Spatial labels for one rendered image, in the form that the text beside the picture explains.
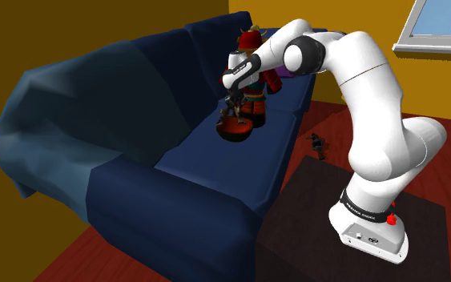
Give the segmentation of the dark robot stand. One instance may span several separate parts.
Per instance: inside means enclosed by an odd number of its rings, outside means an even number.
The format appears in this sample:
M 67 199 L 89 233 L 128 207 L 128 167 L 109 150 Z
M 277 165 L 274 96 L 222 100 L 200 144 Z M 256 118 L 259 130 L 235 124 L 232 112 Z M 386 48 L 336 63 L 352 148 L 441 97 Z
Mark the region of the dark robot stand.
M 264 217 L 256 282 L 451 282 L 445 209 L 402 192 L 399 217 L 409 254 L 389 263 L 340 242 L 328 211 L 352 174 L 305 157 Z

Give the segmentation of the red armoured samurai figure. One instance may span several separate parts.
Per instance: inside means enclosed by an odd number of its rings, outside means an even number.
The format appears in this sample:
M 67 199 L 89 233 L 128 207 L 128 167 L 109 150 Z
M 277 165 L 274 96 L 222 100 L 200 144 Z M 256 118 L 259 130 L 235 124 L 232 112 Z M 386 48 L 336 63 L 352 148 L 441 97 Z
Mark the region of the red armoured samurai figure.
M 248 30 L 240 30 L 241 35 L 237 38 L 237 50 L 229 54 L 227 69 L 223 72 L 220 82 L 228 71 L 232 71 L 239 62 L 252 55 L 266 40 L 263 38 L 265 33 L 260 32 L 257 25 L 251 26 Z M 240 117 L 250 119 L 253 122 L 253 128 L 262 127 L 266 121 L 266 97 L 276 94 L 282 88 L 282 82 L 275 69 L 265 70 L 258 74 L 257 79 L 242 88 L 244 94 L 248 97 L 247 102 L 240 109 Z

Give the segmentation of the red bowl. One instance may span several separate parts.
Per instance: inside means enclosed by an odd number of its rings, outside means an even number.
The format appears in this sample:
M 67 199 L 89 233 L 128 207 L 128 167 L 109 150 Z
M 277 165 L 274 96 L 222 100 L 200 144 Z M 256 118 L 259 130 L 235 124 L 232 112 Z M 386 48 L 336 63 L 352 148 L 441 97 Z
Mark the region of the red bowl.
M 227 116 L 218 122 L 215 128 L 222 139 L 230 142 L 242 142 L 252 133 L 253 122 L 250 119 L 240 122 L 235 116 Z

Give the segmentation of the dark blue sofa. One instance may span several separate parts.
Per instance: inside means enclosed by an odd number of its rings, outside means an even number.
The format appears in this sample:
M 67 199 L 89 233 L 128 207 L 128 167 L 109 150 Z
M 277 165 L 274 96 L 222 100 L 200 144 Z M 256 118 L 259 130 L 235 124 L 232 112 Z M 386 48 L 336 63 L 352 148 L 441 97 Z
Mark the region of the dark blue sofa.
M 91 172 L 91 225 L 172 282 L 255 282 L 256 237 L 309 109 L 315 77 L 286 79 L 268 96 L 262 127 L 239 143 L 219 137 L 219 77 L 251 24 L 240 11 L 136 39 L 197 127 L 154 166 L 120 156 Z

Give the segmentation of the grey-blue blanket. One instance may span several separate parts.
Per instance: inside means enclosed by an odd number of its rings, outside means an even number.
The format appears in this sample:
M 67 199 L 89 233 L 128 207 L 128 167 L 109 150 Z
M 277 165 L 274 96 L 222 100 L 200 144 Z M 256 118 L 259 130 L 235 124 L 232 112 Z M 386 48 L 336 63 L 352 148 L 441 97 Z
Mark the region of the grey-blue blanket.
M 148 166 L 191 130 L 169 86 L 122 41 L 23 74 L 0 115 L 0 168 L 81 219 L 91 171 L 121 155 Z

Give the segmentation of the white framed window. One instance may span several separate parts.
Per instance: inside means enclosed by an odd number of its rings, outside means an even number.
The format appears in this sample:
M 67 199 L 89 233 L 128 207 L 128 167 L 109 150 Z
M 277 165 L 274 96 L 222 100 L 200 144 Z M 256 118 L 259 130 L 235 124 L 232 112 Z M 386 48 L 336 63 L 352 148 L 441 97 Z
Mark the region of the white framed window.
M 451 54 L 451 0 L 416 0 L 393 51 Z

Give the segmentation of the purple object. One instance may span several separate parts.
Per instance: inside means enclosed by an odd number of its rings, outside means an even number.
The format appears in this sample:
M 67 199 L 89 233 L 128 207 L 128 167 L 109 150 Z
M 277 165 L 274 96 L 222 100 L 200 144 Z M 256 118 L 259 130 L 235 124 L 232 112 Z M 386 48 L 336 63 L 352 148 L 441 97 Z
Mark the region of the purple object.
M 292 74 L 289 70 L 286 69 L 285 66 L 278 66 L 275 69 L 276 73 L 278 74 L 278 76 L 282 79 L 288 79 L 288 78 L 294 78 L 295 75 Z

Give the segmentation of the small dark figure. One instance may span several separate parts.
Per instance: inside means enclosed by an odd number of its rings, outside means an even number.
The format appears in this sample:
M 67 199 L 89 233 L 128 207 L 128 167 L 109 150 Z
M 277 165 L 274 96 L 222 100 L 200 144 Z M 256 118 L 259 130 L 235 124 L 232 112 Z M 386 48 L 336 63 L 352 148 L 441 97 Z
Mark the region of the small dark figure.
M 311 133 L 310 136 L 306 137 L 306 140 L 311 141 L 311 148 L 318 155 L 318 160 L 325 160 L 325 142 L 324 140 L 316 133 Z
M 221 126 L 224 124 L 225 119 L 229 116 L 229 111 L 233 111 L 233 116 L 236 117 L 238 124 L 246 124 L 245 119 L 240 117 L 240 109 L 242 103 L 234 103 L 231 101 L 226 101 L 226 107 L 220 110 L 219 113 L 219 121 L 216 123 L 216 126 Z

